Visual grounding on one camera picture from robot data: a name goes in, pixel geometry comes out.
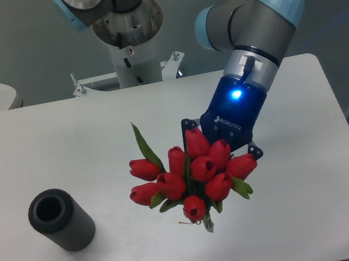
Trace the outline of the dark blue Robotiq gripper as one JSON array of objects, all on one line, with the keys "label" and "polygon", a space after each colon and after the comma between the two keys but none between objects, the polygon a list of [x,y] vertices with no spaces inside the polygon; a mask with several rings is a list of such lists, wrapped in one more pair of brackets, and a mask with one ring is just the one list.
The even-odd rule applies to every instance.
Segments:
[{"label": "dark blue Robotiq gripper", "polygon": [[248,154],[259,160],[264,153],[252,142],[253,128],[266,97],[266,92],[255,86],[221,77],[207,111],[198,119],[181,121],[184,150],[188,143],[186,133],[191,130],[193,143],[201,149],[205,147],[204,137],[210,144],[225,140],[232,151],[247,144]]}]

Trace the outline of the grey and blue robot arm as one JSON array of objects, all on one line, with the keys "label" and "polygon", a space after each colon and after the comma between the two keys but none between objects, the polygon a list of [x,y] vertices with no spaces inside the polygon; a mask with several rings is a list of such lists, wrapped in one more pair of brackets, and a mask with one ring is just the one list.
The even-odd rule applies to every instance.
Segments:
[{"label": "grey and blue robot arm", "polygon": [[[122,88],[175,77],[162,68],[156,38],[163,14],[154,0],[52,0],[76,30],[93,28],[110,52]],[[234,151],[247,146],[260,159],[253,128],[304,13],[304,0],[228,0],[202,10],[195,36],[209,50],[230,51],[210,105],[199,119],[182,120],[182,131],[200,128],[213,143]]]}]

